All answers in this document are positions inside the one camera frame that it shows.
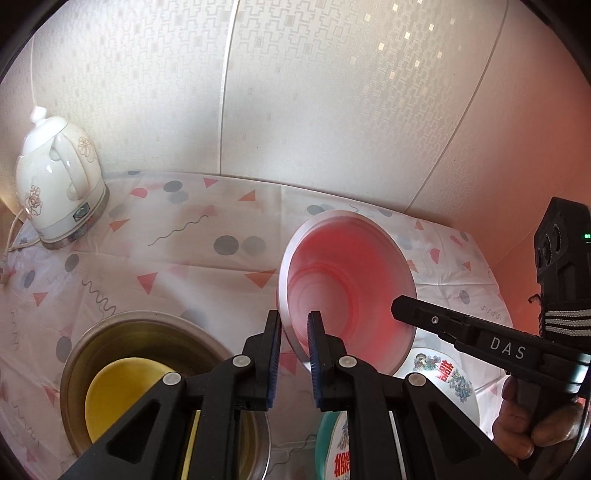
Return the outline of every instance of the white ceramic kettle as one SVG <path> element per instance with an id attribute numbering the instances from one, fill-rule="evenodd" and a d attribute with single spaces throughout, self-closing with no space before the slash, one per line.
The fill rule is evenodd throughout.
<path id="1" fill-rule="evenodd" d="M 25 137 L 17 164 L 17 194 L 47 248 L 83 235 L 105 209 L 109 190 L 88 135 L 60 116 L 46 118 L 36 106 L 35 127 Z"/>

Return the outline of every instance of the bowl rim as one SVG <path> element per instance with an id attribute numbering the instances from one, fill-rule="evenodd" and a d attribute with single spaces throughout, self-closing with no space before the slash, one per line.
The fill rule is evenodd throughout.
<path id="1" fill-rule="evenodd" d="M 82 335 L 82 337 L 80 337 L 78 342 L 76 342 L 76 345 L 70 352 L 60 381 L 61 420 L 66 432 L 68 443 L 70 444 L 70 447 L 77 458 L 79 458 L 84 452 L 80 450 L 74 435 L 72 420 L 69 415 L 69 395 L 66 394 L 70 388 L 70 380 L 74 366 L 77 364 L 77 360 L 84 351 L 84 348 L 105 330 L 114 326 L 134 322 L 149 322 L 172 327 L 181 333 L 185 333 L 194 339 L 202 341 L 215 355 L 219 356 L 219 358 L 222 360 L 233 357 L 232 352 L 209 332 L 200 326 L 185 320 L 184 318 L 172 315 L 170 313 L 155 312 L 153 310 L 129 310 L 127 312 L 117 313 L 93 325 L 87 331 L 85 331 L 85 333 Z M 260 465 L 258 462 L 254 463 L 253 470 L 251 470 L 251 473 L 248 477 L 249 480 L 264 478 L 267 474 L 269 461 L 271 458 L 271 430 L 267 414 L 264 412 L 252 412 L 252 414 L 253 421 L 258 432 L 258 448 L 263 449 L 261 455 L 264 456 L 264 461 Z"/>
<path id="2" fill-rule="evenodd" d="M 351 212 L 349 210 L 327 210 L 325 212 L 318 213 L 314 215 L 312 218 L 306 220 L 300 227 L 295 231 L 294 235 L 291 237 L 287 247 L 285 248 L 285 253 L 283 254 L 283 258 L 281 259 L 281 265 L 279 267 L 279 275 L 277 281 L 277 308 L 279 309 L 279 313 L 281 315 L 281 324 L 283 326 L 283 331 L 285 332 L 285 336 L 287 337 L 287 341 L 289 342 L 291 349 L 294 351 L 298 360 L 304 365 L 304 367 L 311 372 L 310 367 L 310 357 L 302 347 L 300 341 L 297 339 L 296 331 L 294 330 L 293 324 L 291 322 L 290 311 L 287 304 L 287 277 L 290 269 L 290 264 L 293 259 L 294 254 L 296 253 L 297 248 L 299 247 L 300 243 L 306 238 L 309 234 L 315 231 L 318 227 L 321 226 L 322 223 L 327 222 L 333 218 L 352 218 L 355 220 L 359 220 L 361 222 L 366 223 L 376 229 L 378 233 L 381 233 L 384 238 L 392 245 L 396 254 L 398 254 L 401 258 L 406 261 L 406 257 L 394 241 L 394 239 L 390 236 L 386 230 L 380 227 L 376 222 L 370 220 L 364 215 L 361 215 L 356 212 Z M 410 271 L 410 268 L 406 270 L 403 269 L 401 275 L 407 276 L 407 281 L 409 280 L 410 283 L 413 285 L 413 291 L 408 292 L 410 293 L 410 297 L 417 298 L 417 287 L 414 282 L 413 274 Z M 413 341 L 415 337 L 415 333 L 417 331 L 416 327 L 408 325 L 409 330 L 412 330 L 413 334 Z M 407 348 L 405 348 L 406 352 L 404 356 L 402 356 L 402 360 L 398 362 L 398 365 L 394 365 L 390 371 L 385 372 L 388 375 L 392 375 L 396 372 L 400 366 L 406 360 L 410 349 L 413 347 L 413 341 L 409 342 Z"/>

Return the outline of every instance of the white plate with red text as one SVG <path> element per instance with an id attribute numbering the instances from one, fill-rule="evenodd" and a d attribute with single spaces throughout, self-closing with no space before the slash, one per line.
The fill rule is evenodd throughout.
<path id="1" fill-rule="evenodd" d="M 480 425 L 480 412 L 472 382 L 452 357 L 430 348 L 411 348 L 394 376 L 404 378 L 412 372 L 427 377 L 474 424 Z"/>

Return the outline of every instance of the kettle lid knob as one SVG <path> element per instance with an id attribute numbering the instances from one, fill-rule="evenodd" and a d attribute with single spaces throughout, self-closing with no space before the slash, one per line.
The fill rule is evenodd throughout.
<path id="1" fill-rule="evenodd" d="M 36 106 L 32 113 L 31 113 L 31 122 L 33 122 L 35 125 L 41 125 L 43 123 L 45 123 L 46 120 L 46 116 L 47 116 L 47 108 L 44 108 L 42 106 Z"/>

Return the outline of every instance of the power cord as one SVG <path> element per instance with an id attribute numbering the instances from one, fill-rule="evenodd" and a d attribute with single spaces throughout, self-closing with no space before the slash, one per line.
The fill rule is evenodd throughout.
<path id="1" fill-rule="evenodd" d="M 6 239 L 6 247 L 4 248 L 4 253 L 2 254 L 2 258 L 0 258 L 0 285 L 6 285 L 8 283 L 8 279 L 10 278 L 10 268 L 8 267 L 8 253 L 13 252 L 15 250 L 19 250 L 21 248 L 30 247 L 31 245 L 35 245 L 39 242 L 39 237 L 32 242 L 27 242 L 21 245 L 13 245 L 11 246 L 12 241 L 12 234 L 14 233 L 14 228 L 17 225 L 19 218 L 21 217 L 22 213 L 25 211 L 24 208 L 18 212 L 14 220 L 12 221 L 12 225 L 10 226 L 10 231 L 8 232 L 8 238 Z"/>

